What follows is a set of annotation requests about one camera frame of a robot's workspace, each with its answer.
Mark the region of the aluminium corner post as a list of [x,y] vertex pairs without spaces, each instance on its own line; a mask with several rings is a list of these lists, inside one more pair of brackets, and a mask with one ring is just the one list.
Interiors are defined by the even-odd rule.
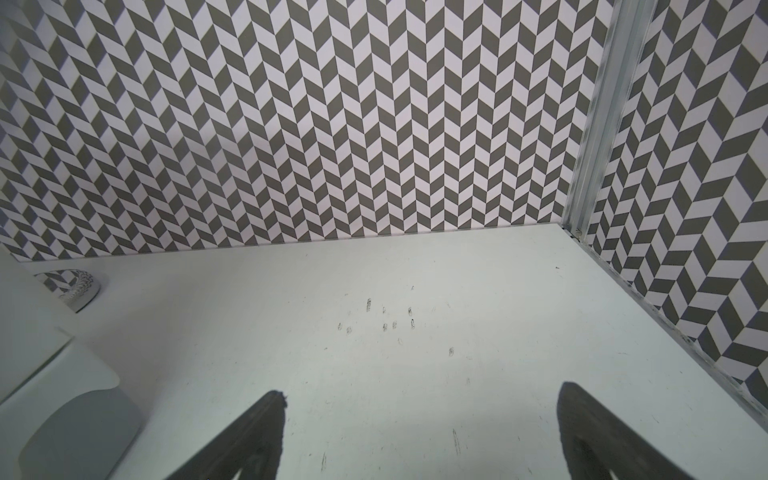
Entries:
[[563,229],[582,244],[587,242],[590,217],[606,175],[655,6],[654,1],[646,0],[622,0],[614,6],[561,221]]

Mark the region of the bamboo lid tissue box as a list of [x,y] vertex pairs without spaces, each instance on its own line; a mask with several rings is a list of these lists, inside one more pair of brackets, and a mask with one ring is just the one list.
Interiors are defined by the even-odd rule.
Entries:
[[74,312],[1,252],[1,398],[19,389],[74,336]]

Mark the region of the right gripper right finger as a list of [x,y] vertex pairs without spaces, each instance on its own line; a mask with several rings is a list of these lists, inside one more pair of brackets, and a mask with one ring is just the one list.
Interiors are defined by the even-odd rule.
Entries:
[[557,420],[573,479],[691,477],[574,382],[560,388]]

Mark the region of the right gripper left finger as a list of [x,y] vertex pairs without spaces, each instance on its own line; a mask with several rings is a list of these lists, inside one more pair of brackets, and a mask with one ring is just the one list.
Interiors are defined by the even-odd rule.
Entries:
[[282,454],[286,408],[282,392],[267,392],[169,477],[274,479]]

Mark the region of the all white tissue box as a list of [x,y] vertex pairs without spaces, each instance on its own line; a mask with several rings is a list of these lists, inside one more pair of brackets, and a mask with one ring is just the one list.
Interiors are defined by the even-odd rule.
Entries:
[[116,372],[71,342],[1,403],[1,477],[106,479],[142,424]]

